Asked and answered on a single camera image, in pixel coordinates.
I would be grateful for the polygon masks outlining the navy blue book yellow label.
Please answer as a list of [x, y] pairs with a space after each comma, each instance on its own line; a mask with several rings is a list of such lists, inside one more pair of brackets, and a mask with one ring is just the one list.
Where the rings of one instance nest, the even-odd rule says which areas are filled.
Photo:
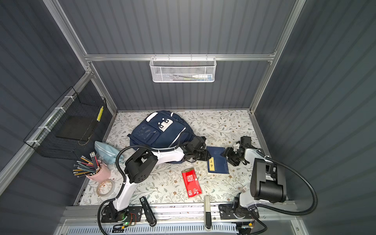
[[229, 174], [227, 159], [222, 156], [225, 148], [208, 146], [207, 151], [211, 156], [207, 162], [208, 173]]

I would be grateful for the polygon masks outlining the navy blue student backpack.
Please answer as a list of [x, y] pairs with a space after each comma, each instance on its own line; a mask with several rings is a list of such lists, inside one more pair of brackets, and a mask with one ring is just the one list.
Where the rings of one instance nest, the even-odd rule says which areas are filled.
[[141, 153], [144, 150], [138, 146], [154, 149], [174, 148], [190, 142], [196, 135], [179, 115], [161, 110], [147, 116], [128, 137], [133, 149]]

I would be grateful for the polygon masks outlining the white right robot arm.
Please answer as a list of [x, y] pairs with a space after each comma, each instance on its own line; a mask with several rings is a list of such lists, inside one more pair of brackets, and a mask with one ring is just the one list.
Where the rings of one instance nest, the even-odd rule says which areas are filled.
[[233, 147], [228, 147], [222, 154], [232, 166], [251, 164], [252, 174], [249, 189], [239, 193], [232, 204], [218, 206], [226, 219], [230, 217], [244, 218], [247, 210], [260, 200], [270, 203], [283, 203], [287, 198], [285, 169], [276, 163], [266, 160], [262, 149], [252, 145], [248, 136], [241, 137]]

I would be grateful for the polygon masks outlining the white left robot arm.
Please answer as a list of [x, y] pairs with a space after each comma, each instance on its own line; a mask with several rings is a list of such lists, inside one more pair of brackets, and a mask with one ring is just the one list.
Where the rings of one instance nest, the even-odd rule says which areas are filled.
[[[135, 148], [136, 151], [126, 160], [125, 168], [122, 169], [119, 159], [125, 151], [132, 148]], [[190, 142], [169, 148], [156, 149], [148, 146], [127, 146], [123, 148], [117, 154], [115, 160], [116, 168], [123, 177], [123, 182], [119, 193], [112, 200], [112, 207], [118, 212], [127, 209], [138, 184], [146, 180], [156, 166], [171, 162], [179, 163], [191, 158], [200, 161], [209, 158], [204, 136], [196, 136]]]

